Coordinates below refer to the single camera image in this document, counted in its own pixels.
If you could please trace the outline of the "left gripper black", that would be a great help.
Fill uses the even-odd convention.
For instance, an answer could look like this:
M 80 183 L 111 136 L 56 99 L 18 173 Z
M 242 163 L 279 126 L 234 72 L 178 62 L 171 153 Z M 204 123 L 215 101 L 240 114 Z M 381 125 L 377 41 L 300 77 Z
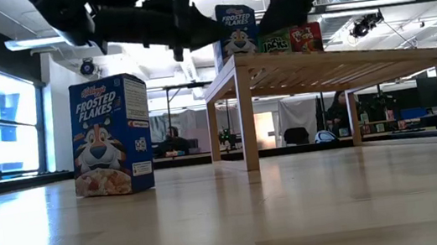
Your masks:
M 145 0 L 140 7 L 105 6 L 94 18 L 100 42 L 168 45 L 182 61 L 185 49 L 198 50 L 222 40 L 231 30 L 207 18 L 190 0 Z

